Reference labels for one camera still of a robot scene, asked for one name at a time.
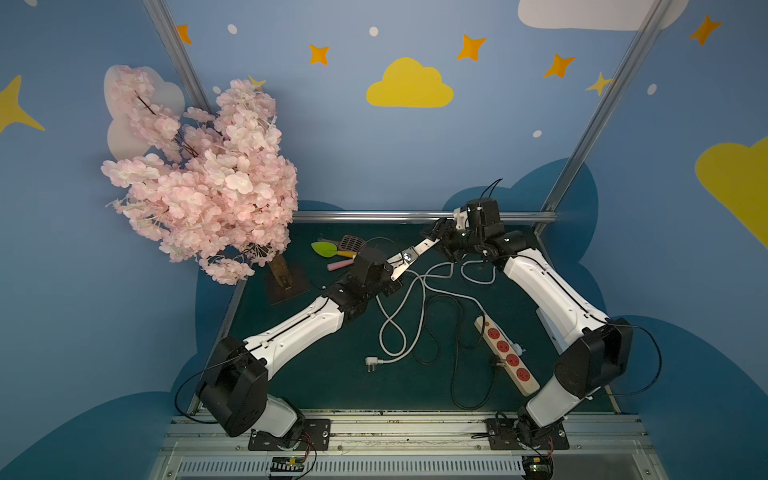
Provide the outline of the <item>front aluminium rail base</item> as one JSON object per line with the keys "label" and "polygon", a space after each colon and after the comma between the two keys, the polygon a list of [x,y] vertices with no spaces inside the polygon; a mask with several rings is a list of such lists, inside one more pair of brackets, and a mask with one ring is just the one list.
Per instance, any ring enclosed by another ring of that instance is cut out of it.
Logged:
{"label": "front aluminium rail base", "polygon": [[498,427],[513,414],[309,410],[311,446],[288,452],[185,418],[172,421],[152,479],[664,479],[636,415],[568,416],[551,445],[520,446]]}

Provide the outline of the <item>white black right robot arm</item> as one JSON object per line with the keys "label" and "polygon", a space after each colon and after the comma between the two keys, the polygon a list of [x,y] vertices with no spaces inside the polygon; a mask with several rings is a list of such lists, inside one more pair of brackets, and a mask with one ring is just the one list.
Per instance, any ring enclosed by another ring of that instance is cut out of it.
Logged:
{"label": "white black right robot arm", "polygon": [[551,267],[521,231],[490,227],[458,228],[453,219],[439,219],[421,231],[453,262],[469,253],[490,260],[521,287],[550,320],[555,337],[566,349],[551,379],[521,410],[520,422],[542,430],[560,422],[585,398],[623,375],[633,339],[625,320],[611,321],[594,308]]}

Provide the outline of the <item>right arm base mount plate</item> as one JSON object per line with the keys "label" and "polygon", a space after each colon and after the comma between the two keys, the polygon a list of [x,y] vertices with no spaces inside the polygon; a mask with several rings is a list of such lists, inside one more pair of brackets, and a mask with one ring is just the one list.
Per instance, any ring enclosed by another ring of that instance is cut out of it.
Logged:
{"label": "right arm base mount plate", "polygon": [[485,420],[486,435],[492,450],[565,451],[569,439],[561,422],[545,427],[523,418],[494,417]]}

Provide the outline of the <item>horizontal aluminium frame rail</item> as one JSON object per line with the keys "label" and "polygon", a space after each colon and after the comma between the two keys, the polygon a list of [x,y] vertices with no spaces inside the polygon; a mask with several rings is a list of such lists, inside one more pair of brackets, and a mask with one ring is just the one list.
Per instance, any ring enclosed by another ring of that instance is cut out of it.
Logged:
{"label": "horizontal aluminium frame rail", "polygon": [[[369,223],[369,224],[426,224],[440,218],[451,218],[451,211],[298,211],[294,223]],[[554,212],[501,212],[500,218],[508,224],[553,223]]]}

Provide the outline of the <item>green yellow toy trowel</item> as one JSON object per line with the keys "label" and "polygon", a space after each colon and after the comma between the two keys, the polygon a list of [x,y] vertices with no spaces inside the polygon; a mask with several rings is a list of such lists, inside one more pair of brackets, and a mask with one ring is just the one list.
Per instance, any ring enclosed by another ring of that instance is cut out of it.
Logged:
{"label": "green yellow toy trowel", "polygon": [[344,250],[340,246],[326,241],[312,242],[311,248],[317,255],[323,258],[332,258],[335,256],[354,258],[357,255],[353,250]]}

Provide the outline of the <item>dark metal tree base plate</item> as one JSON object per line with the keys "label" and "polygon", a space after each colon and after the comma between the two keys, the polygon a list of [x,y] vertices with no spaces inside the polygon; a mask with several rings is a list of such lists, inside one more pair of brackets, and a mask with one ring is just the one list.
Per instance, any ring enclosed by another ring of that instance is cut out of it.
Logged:
{"label": "dark metal tree base plate", "polygon": [[270,304],[279,304],[286,300],[296,298],[311,290],[311,285],[306,271],[301,267],[290,267],[290,285],[281,286],[273,273],[264,276],[265,291]]}

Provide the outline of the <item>pink blossom artificial tree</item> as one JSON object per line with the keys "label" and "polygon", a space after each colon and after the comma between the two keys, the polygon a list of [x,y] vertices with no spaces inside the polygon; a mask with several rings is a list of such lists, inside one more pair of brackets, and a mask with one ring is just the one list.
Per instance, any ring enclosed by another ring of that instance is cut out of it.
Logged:
{"label": "pink blossom artificial tree", "polygon": [[176,114],[153,102],[154,92],[146,70],[118,68],[110,97],[151,150],[103,162],[102,173],[126,191],[111,205],[171,261],[195,259],[214,281],[235,285],[286,250],[298,209],[276,101],[236,79],[218,95],[218,112]]}

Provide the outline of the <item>left vertical aluminium post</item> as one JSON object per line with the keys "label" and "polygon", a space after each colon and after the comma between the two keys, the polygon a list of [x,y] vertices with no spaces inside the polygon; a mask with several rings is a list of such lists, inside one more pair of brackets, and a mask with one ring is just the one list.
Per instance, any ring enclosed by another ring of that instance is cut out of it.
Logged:
{"label": "left vertical aluminium post", "polygon": [[181,40],[168,5],[163,0],[143,0],[142,3],[166,48],[192,105],[209,110],[211,108],[210,103],[186,51],[185,43]]}

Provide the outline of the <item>beige red socket power strip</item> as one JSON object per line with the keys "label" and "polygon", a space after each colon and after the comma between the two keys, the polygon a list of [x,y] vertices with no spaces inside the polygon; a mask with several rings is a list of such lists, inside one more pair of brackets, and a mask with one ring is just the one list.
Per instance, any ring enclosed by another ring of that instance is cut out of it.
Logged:
{"label": "beige red socket power strip", "polygon": [[474,325],[519,392],[525,397],[537,393],[540,384],[522,359],[522,347],[513,342],[488,315],[478,316]]}

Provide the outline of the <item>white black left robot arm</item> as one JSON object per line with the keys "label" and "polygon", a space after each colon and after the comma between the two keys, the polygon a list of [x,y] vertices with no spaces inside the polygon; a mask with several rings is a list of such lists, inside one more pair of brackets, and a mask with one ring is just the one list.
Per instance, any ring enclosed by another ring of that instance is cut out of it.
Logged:
{"label": "white black left robot arm", "polygon": [[400,254],[388,258],[365,249],[299,313],[244,340],[223,338],[201,374],[197,398],[230,437],[253,427],[278,438],[291,436],[299,412],[268,393],[270,380],[305,349],[361,316],[371,299],[399,289],[395,269],[401,264]]}

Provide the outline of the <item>brown artificial tree trunk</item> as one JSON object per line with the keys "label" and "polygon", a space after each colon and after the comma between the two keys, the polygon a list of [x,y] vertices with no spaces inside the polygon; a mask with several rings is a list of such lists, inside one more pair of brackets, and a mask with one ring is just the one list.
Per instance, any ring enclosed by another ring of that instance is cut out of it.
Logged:
{"label": "brown artificial tree trunk", "polygon": [[268,267],[274,279],[274,284],[278,288],[288,290],[293,287],[293,275],[282,253],[276,254],[272,260],[268,262]]}

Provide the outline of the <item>white power strip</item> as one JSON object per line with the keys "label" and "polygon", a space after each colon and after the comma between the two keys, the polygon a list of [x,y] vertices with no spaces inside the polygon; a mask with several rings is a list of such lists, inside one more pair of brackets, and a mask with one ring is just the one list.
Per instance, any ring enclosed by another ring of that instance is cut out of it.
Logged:
{"label": "white power strip", "polygon": [[424,239],[420,243],[408,247],[387,260],[392,267],[391,280],[398,280],[419,257],[438,243],[438,240]]}

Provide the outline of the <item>brown slotted toy scoop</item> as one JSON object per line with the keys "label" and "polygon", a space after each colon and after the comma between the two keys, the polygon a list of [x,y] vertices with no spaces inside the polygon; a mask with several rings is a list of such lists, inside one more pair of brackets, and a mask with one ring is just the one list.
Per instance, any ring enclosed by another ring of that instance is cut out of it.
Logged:
{"label": "brown slotted toy scoop", "polygon": [[365,240],[355,235],[344,235],[340,240],[319,238],[318,242],[321,244],[331,245],[337,251],[353,253],[359,252],[366,244]]}

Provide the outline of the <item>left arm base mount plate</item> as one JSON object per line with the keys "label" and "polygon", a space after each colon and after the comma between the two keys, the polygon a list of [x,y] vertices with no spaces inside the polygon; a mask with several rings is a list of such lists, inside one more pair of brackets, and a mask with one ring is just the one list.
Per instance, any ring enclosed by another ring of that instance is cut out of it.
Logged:
{"label": "left arm base mount plate", "polygon": [[252,429],[249,451],[294,451],[308,446],[317,451],[327,451],[331,437],[332,421],[329,418],[299,419],[282,437]]}

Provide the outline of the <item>purple pink toy rake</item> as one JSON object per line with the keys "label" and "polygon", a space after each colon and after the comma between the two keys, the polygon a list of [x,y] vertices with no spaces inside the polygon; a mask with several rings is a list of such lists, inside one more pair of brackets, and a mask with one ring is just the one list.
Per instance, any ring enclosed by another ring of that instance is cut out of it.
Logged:
{"label": "purple pink toy rake", "polygon": [[344,260],[340,260],[340,261],[335,261],[335,262],[329,263],[326,266],[326,268],[327,268],[327,270],[329,272],[341,270],[343,268],[351,266],[354,263],[356,257],[357,257],[357,255],[353,254],[351,257],[345,258]]}

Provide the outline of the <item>right vertical aluminium post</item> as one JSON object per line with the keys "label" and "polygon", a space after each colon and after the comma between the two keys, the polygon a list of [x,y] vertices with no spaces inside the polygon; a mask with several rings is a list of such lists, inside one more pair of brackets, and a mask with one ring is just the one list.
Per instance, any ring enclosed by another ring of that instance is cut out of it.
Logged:
{"label": "right vertical aluminium post", "polygon": [[672,0],[656,0],[651,3],[647,15],[614,72],[614,80],[608,86],[608,91],[602,95],[602,99],[599,101],[586,129],[541,207],[540,213],[550,217],[550,220],[537,221],[534,224],[536,237],[540,237],[546,227],[557,220],[557,208],[608,124],[633,77],[641,68],[655,40],[663,30],[662,24],[672,5]]}

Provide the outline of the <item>vertical aluminium post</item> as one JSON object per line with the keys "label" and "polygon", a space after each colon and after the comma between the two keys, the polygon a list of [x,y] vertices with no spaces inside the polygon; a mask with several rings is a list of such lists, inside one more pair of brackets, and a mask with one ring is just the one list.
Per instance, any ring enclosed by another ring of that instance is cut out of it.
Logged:
{"label": "vertical aluminium post", "polygon": [[209,110],[211,108],[210,103],[186,51],[185,43],[181,40],[168,5],[163,0],[143,0],[142,3],[166,48],[192,105]]}
{"label": "vertical aluminium post", "polygon": [[541,207],[540,213],[550,217],[550,220],[537,221],[534,224],[536,237],[540,237],[546,227],[557,220],[557,208],[608,124],[633,77],[641,68],[655,40],[663,30],[662,24],[672,5],[672,0],[656,0],[651,3],[647,15],[614,72],[614,80],[608,86],[608,91],[602,95],[602,99],[599,101],[586,129]]}

